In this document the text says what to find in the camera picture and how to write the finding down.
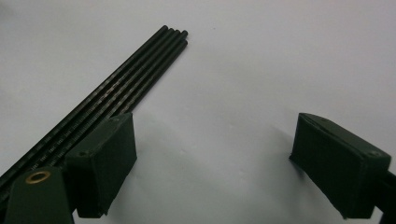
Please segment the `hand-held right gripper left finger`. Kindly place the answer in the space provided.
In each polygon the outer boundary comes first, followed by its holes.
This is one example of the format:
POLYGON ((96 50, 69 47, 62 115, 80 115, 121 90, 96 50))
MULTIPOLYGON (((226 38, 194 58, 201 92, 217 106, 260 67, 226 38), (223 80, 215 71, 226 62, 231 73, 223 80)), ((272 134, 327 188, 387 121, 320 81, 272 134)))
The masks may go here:
POLYGON ((75 224, 105 215, 137 159, 131 113, 100 124, 70 150, 65 167, 42 167, 13 183, 3 224, 75 224))

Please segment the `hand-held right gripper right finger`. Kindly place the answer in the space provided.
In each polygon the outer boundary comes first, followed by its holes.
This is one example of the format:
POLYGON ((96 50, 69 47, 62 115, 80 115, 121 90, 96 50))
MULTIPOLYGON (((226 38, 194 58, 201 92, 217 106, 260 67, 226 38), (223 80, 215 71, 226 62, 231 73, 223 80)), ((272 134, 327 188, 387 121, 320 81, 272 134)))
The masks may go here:
POLYGON ((344 218, 391 218, 391 156, 320 116, 298 116, 290 160, 344 218))

